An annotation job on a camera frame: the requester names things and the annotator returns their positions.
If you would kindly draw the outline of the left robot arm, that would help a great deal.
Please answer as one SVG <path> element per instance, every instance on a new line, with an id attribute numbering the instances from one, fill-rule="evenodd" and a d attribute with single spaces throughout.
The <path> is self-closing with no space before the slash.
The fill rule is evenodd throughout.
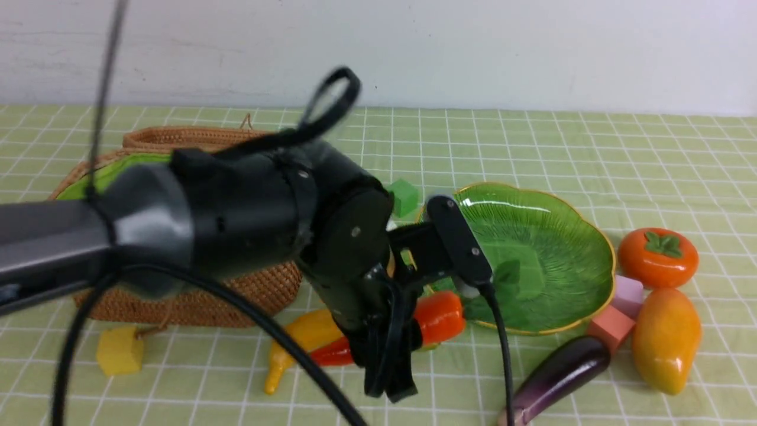
<path id="1" fill-rule="evenodd" d="M 477 243 L 454 199 L 433 196 L 425 222 L 389 231 L 393 205 L 376 178 L 321 140 L 180 149 L 86 199 L 3 205 L 2 314 L 115 282 L 168 299 L 198 277 L 293 261 L 365 369 L 365 393 L 399 402 L 417 392 L 422 287 L 479 275 L 464 259 Z"/>

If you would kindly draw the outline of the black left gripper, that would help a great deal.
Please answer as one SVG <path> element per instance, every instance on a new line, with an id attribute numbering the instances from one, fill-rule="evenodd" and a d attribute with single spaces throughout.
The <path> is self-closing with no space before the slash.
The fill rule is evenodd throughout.
<path id="1" fill-rule="evenodd" d="M 430 222 L 392 231 L 379 222 L 327 222 L 299 267 L 365 370 L 363 391 L 399 402 L 417 394 L 411 325 L 423 286 L 449 277 Z"/>

